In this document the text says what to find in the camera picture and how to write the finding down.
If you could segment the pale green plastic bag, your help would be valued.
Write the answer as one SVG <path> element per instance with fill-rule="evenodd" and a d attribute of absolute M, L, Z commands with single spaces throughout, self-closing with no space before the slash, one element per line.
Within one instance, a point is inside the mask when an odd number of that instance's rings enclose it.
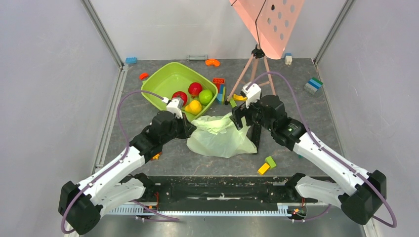
<path fill-rule="evenodd" d="M 255 144 L 247 137 L 250 127 L 245 125 L 245 119 L 242 119 L 243 128 L 238 130 L 230 119 L 231 115 L 201 116 L 193 120 L 196 130 L 187 139 L 187 147 L 208 157 L 231 158 L 257 153 Z"/>

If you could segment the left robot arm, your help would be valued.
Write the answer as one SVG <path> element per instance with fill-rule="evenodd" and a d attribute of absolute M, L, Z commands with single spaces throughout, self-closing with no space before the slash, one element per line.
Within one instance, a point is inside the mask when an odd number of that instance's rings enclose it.
<path fill-rule="evenodd" d="M 116 207 L 139 198 L 150 201 L 155 196 L 155 187 L 146 183 L 146 175 L 119 182 L 160 154 L 163 145 L 173 139 L 190 138 L 196 129 L 186 115 L 178 118 L 169 111 L 159 111 L 151 124 L 102 169 L 77 184 L 72 181 L 64 184 L 58 206 L 62 232 L 84 235 Z"/>

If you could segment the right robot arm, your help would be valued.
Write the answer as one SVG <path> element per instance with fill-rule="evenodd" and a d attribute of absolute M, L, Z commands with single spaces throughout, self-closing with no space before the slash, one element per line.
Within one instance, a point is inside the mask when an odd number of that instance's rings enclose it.
<path fill-rule="evenodd" d="M 232 109 L 231 120 L 237 129 L 256 125 L 268 130 L 275 142 L 309 160 L 333 179 L 325 182 L 296 173 L 287 183 L 286 197 L 291 201 L 312 198 L 340 208 L 357 224 L 364 225 L 386 201 L 386 176 L 349 162 L 325 145 L 304 124 L 287 115 L 278 96 L 267 95 Z"/>

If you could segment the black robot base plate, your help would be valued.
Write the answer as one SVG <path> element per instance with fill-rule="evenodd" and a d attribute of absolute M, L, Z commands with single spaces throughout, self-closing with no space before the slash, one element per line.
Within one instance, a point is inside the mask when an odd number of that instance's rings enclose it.
<path fill-rule="evenodd" d="M 137 201 L 159 211 L 274 211 L 278 203 L 302 204 L 283 176 L 148 176 Z"/>

